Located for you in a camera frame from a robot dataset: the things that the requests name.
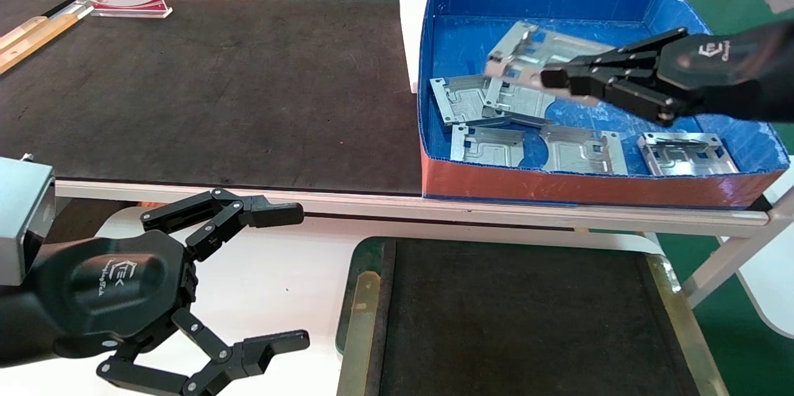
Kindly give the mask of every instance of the corrugated plastic box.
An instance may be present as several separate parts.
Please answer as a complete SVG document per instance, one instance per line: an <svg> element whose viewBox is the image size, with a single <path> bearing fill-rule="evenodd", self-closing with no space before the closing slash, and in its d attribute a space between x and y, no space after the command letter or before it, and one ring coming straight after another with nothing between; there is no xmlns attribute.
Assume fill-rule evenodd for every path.
<svg viewBox="0 0 794 396"><path fill-rule="evenodd" d="M625 204L723 209L747 207L788 169L788 153L771 125L720 115L680 119L663 130L606 104L580 107L558 99L555 124L621 133L628 176L547 173L538 130L525 130L518 168L449 160L451 136L442 130L429 80L481 74L490 50L516 20L574 37L621 46L685 26L708 28L686 0L428 0L419 62L419 129L425 197L553 204ZM717 133L741 173L656 178L637 145L643 132Z"/></svg>

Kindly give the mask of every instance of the wooden strip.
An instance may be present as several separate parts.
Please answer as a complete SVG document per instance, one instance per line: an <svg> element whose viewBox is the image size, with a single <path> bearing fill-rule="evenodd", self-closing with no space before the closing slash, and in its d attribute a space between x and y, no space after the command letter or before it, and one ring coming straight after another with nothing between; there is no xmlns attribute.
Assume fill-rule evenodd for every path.
<svg viewBox="0 0 794 396"><path fill-rule="evenodd" d="M0 37L0 54L5 53L6 50L19 42L23 37L42 28L47 22L49 22L49 19L44 16L31 17L27 22L17 26L17 28L14 28L12 31Z"/></svg>
<svg viewBox="0 0 794 396"><path fill-rule="evenodd" d="M0 74L5 73L9 68L14 67L29 54L42 48L59 34L77 22L74 14L63 14L55 19L49 20L42 28L36 32L28 34L20 42L15 43L5 53L0 54Z"/></svg>

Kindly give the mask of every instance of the white table surface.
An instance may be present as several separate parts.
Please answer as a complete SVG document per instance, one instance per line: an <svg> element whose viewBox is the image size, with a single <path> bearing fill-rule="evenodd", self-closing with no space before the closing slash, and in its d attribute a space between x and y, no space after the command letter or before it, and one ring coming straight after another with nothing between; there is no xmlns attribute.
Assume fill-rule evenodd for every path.
<svg viewBox="0 0 794 396"><path fill-rule="evenodd" d="M97 235L124 238L142 232L146 209L121 210ZM190 232L175 234L184 240ZM355 246L372 236L495 241L579 246L661 254L638 235L534 231L518 228L308 218L304 224L245 229L212 258L198 263L196 314L227 343L245 337L306 329L311 346L276 356L263 376L232 382L223 396L332 396L341 359L334 345L349 261ZM105 356L54 359L0 369L0 394L14 396L130 395L96 376ZM207 359L179 333L136 363L181 374L199 370Z"/></svg>
<svg viewBox="0 0 794 396"><path fill-rule="evenodd" d="M794 169L789 169L764 195L774 204L792 186ZM737 275L766 325L794 339L794 225L747 261Z"/></svg>

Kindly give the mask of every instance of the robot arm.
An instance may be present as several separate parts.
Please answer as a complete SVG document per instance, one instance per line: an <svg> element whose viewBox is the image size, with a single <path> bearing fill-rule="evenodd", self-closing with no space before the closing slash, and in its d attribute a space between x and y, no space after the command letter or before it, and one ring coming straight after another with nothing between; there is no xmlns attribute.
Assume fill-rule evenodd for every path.
<svg viewBox="0 0 794 396"><path fill-rule="evenodd" d="M794 20L785 20L727 36L673 29L547 63L540 79L544 88L593 96L663 127L696 114L794 122L792 66Z"/></svg>
<svg viewBox="0 0 794 396"><path fill-rule="evenodd" d="M19 189L9 182L13 170L30 173L23 161L2 159L0 203ZM97 375L117 387L148 394L215 395L235 379L263 374L275 354L308 348L306 331L289 331L224 343L190 313L195 302L195 261L204 261L244 227L275 227L303 221L299 204L270 204L264 196L236 196L224 189L192 196L141 216L145 233L136 238L35 245L46 235L36 218L42 206L49 223L51 169L42 169L42 187L30 187L27 207L16 207L14 237L3 238L0 254L14 259L0 286L0 367L54 357L83 358L116 351L97 367ZM168 234L202 223L182 245ZM6 228L11 227L4 221ZM141 353L158 347L177 330L209 356L192 376L136 365Z"/></svg>

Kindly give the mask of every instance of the stamped metal part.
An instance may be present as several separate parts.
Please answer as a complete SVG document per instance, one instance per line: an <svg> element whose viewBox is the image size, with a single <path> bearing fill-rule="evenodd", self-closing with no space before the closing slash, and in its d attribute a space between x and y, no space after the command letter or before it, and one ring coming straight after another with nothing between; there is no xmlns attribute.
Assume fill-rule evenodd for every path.
<svg viewBox="0 0 794 396"><path fill-rule="evenodd" d="M548 147L544 171L629 173L617 132L545 125L541 128L541 138Z"/></svg>
<svg viewBox="0 0 794 396"><path fill-rule="evenodd" d="M604 43L547 31L520 20L488 54L485 76L595 106L598 100L593 97L572 96L567 89L544 88L540 73L547 63L569 62L579 55L597 55L612 49Z"/></svg>
<svg viewBox="0 0 794 396"><path fill-rule="evenodd" d="M485 107L507 113L514 124L542 127L551 124L545 118L546 110L554 103L556 96L534 89L520 88L501 79L491 79L485 95Z"/></svg>
<svg viewBox="0 0 794 396"><path fill-rule="evenodd" d="M655 176L709 176L738 173L716 133L646 132L637 144Z"/></svg>
<svg viewBox="0 0 794 396"><path fill-rule="evenodd" d="M490 81L484 76L457 76L430 80L445 131L451 130L454 124L486 127L510 124L510 117L507 114L501 110L485 107L485 94Z"/></svg>
<svg viewBox="0 0 794 396"><path fill-rule="evenodd" d="M524 160L524 131L454 125L449 158L515 168Z"/></svg>

